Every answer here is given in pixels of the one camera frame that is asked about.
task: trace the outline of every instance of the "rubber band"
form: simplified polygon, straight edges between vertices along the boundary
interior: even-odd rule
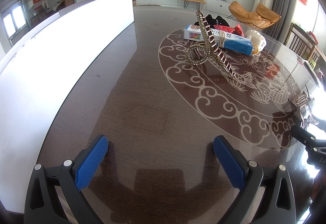
[[[224,42],[225,42],[225,31],[220,30],[220,40],[218,42],[218,47],[224,48]]]

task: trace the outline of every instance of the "orange chair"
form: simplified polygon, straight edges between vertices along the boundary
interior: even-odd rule
[[[239,20],[253,28],[264,29],[281,19],[277,13],[269,10],[267,7],[259,3],[255,12],[247,12],[238,2],[232,2],[229,6],[231,14]]]

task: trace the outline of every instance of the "wooden bench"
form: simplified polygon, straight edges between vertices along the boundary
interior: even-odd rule
[[[204,0],[181,0],[181,1],[185,1],[185,3],[184,3],[184,9],[187,9],[189,2],[195,2],[196,3],[197,11],[200,10],[200,4],[201,3],[202,4],[206,4],[206,2]]]

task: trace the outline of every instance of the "red plastic bag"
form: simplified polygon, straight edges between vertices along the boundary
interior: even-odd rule
[[[241,28],[241,25],[238,24],[235,28],[234,28],[234,34],[235,35],[238,35],[238,36],[241,36],[241,37],[244,37],[245,35],[243,34],[243,31],[242,31],[242,28]]]
[[[231,34],[235,34],[235,35],[238,35],[238,36],[241,36],[241,37],[244,37],[245,36],[243,34],[243,31],[242,31],[242,28],[241,28],[241,25],[240,24],[238,24],[235,28],[231,28],[231,27],[228,27],[228,26],[214,24],[214,28],[216,30],[223,30],[225,32],[228,32],[228,33],[231,33]]]
[[[222,31],[225,31],[225,32],[228,32],[228,33],[232,33],[232,34],[234,32],[234,28],[231,28],[231,27],[228,27],[228,26],[224,26],[224,25],[214,24],[214,28],[216,30],[222,30]]]

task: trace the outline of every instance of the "round dining table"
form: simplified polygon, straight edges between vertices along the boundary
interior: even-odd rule
[[[104,223],[217,223],[239,192],[213,152],[212,141],[223,135],[247,160],[286,166],[297,220],[303,218],[318,170],[307,164],[305,146],[291,137],[288,99],[293,102],[307,86],[314,114],[323,118],[324,96],[304,60],[261,32],[267,45],[257,55],[224,50],[236,73],[229,79],[214,60],[193,66],[185,59],[193,41],[184,39],[183,30],[197,21],[195,11],[138,6],[134,18],[70,91],[37,163],[58,166],[105,135],[108,152],[82,190]],[[315,125],[308,131],[325,138]]]

